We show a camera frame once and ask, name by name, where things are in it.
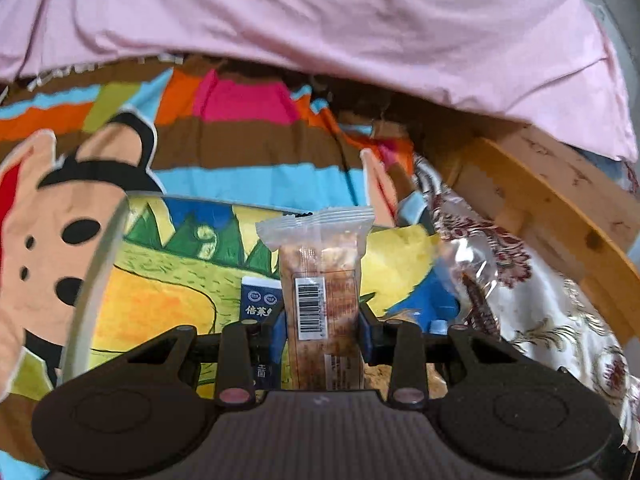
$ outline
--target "pink bedsheet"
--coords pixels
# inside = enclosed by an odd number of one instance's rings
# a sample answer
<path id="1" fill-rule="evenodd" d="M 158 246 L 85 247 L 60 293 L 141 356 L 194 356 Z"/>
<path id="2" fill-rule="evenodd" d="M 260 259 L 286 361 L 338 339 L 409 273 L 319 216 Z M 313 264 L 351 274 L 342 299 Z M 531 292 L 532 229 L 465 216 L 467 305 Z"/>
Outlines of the pink bedsheet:
<path id="1" fill-rule="evenodd" d="M 169 50 L 367 80 L 638 157 L 583 0 L 0 0 L 0 78 Z"/>

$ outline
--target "bread snack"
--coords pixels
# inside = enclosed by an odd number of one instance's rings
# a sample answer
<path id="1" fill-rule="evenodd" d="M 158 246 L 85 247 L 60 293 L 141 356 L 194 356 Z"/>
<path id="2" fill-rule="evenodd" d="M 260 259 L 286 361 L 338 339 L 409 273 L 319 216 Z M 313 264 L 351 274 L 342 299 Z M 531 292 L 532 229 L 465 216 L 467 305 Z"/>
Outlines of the bread snack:
<path id="1" fill-rule="evenodd" d="M 256 224 L 263 243 L 279 250 L 295 389 L 363 386 L 357 341 L 360 260 L 373 219 L 371 208 L 348 208 Z"/>

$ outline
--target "light blue stripe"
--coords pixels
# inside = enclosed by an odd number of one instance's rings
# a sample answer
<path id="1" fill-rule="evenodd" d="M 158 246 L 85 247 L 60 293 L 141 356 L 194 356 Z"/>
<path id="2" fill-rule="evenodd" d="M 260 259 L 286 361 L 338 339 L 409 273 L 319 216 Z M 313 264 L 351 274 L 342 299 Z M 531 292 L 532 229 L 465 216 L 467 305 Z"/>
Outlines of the light blue stripe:
<path id="1" fill-rule="evenodd" d="M 292 92 L 291 93 L 291 99 L 292 101 L 297 101 L 298 99 L 300 99 L 303 95 L 311 95 L 312 89 L 311 86 L 309 85 L 304 85 L 300 90 L 298 90 L 297 92 Z"/>
<path id="2" fill-rule="evenodd" d="M 313 164 L 252 168 L 176 168 L 154 172 L 168 194 L 225 200 L 271 208 L 316 211 L 326 207 L 367 205 L 364 172 Z M 353 203 L 347 178 L 357 203 Z"/>
<path id="3" fill-rule="evenodd" d="M 314 101 L 309 106 L 309 108 L 311 108 L 311 111 L 316 115 L 320 113 L 320 110 L 328 107 L 329 107 L 329 103 L 324 99 L 314 99 Z"/>
<path id="4" fill-rule="evenodd" d="M 373 134 L 373 126 L 370 124 L 339 124 L 338 126 L 345 132 L 358 132 L 366 136 Z"/>
<path id="5" fill-rule="evenodd" d="M 0 478 L 2 480 L 40 480 L 46 473 L 46 469 L 21 462 L 8 453 L 0 451 Z"/>
<path id="6" fill-rule="evenodd" d="M 72 88 L 64 92 L 56 92 L 55 94 L 37 94 L 30 101 L 21 101 L 19 103 L 8 105 L 0 108 L 1 119 L 13 119 L 25 113 L 28 108 L 40 108 L 47 110 L 59 105 L 79 105 L 91 103 L 95 101 L 100 93 L 100 85 L 91 85 L 85 88 Z"/>
<path id="7" fill-rule="evenodd" d="M 164 89 L 173 74 L 174 69 L 170 68 L 162 72 L 152 81 L 142 83 L 140 89 L 124 103 L 124 106 L 133 106 L 147 121 L 153 123 L 158 114 Z"/>
<path id="8" fill-rule="evenodd" d="M 427 207 L 427 203 L 418 190 L 403 198 L 398 204 L 398 217 L 404 220 L 407 225 L 416 225 Z"/>

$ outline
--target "striped blanket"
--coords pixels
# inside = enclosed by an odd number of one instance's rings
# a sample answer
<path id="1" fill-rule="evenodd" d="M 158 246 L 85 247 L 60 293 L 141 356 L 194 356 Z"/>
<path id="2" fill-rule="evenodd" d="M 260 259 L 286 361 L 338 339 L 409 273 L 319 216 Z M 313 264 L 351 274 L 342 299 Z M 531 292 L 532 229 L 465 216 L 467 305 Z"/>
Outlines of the striped blanket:
<path id="1" fill-rule="evenodd" d="M 126 194 L 300 211 L 371 204 L 377 224 L 393 225 L 402 183 L 382 155 L 412 174 L 411 141 L 353 114 L 338 123 L 307 76 L 248 75 L 254 68 L 198 56 L 123 60 L 11 88 L 0 107 L 4 480 L 42 473 L 28 428 L 48 386 L 16 374 L 55 382 L 88 266 Z M 31 386 L 16 392 L 16 383 Z"/>

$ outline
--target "fabric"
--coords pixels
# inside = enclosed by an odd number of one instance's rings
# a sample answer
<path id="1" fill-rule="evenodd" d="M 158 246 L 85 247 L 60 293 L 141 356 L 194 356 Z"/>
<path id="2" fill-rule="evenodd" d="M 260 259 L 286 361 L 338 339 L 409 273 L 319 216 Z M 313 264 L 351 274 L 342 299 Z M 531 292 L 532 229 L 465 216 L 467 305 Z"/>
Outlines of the fabric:
<path id="1" fill-rule="evenodd" d="M 205 52 L 354 78 L 638 156 L 611 42 L 583 0 L 0 0 L 0 78 Z"/>
<path id="2" fill-rule="evenodd" d="M 443 239 L 482 234 L 488 240 L 498 264 L 498 285 L 488 303 L 501 336 L 536 361 L 556 370 L 564 366 L 600 394 L 620 421 L 625 443 L 637 450 L 640 380 L 629 373 L 618 340 L 578 286 L 522 240 L 475 213 L 420 155 L 415 176 Z"/>
<path id="3" fill-rule="evenodd" d="M 45 469 L 21 462 L 0 451 L 0 479 L 40 480 L 46 473 Z"/>

